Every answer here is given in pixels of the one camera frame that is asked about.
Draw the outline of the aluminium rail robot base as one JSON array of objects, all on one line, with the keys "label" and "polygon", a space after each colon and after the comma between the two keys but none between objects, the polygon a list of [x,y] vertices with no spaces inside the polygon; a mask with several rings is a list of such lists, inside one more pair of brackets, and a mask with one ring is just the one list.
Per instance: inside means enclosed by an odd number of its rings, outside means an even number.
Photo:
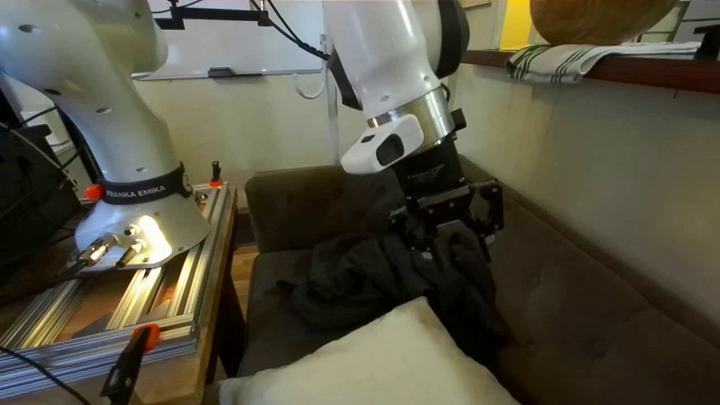
[{"label": "aluminium rail robot base", "polygon": [[105,378],[133,330],[157,325],[161,342],[142,357],[135,400],[200,405],[214,372],[213,333],[227,276],[236,192],[200,189],[197,201],[213,225],[200,245],[164,267],[87,274],[7,309],[0,344],[99,403]]}]

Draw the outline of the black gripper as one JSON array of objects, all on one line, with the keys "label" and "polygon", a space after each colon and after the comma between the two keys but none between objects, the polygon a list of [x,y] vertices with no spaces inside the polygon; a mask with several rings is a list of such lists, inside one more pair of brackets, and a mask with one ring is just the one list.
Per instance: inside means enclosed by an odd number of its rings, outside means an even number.
[{"label": "black gripper", "polygon": [[390,228],[412,248],[427,248],[440,228],[453,221],[486,239],[505,228],[505,194],[498,181],[471,182],[461,168],[454,135],[395,167],[404,204]]}]

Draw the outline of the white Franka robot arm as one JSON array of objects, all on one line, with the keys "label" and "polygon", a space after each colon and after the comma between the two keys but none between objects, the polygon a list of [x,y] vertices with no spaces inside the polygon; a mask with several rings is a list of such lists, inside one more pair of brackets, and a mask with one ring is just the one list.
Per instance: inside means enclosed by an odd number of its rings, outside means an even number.
[{"label": "white Franka robot arm", "polygon": [[[343,155],[352,176],[395,172],[406,239],[421,243],[447,221],[494,231],[471,214],[454,139],[466,126],[443,79],[469,50],[460,0],[322,0],[328,67],[368,130]],[[3,73],[51,96],[99,164],[94,208],[75,231],[84,273],[161,267],[197,248],[210,223],[195,202],[168,124],[133,77],[168,61],[147,0],[0,0]]]}]

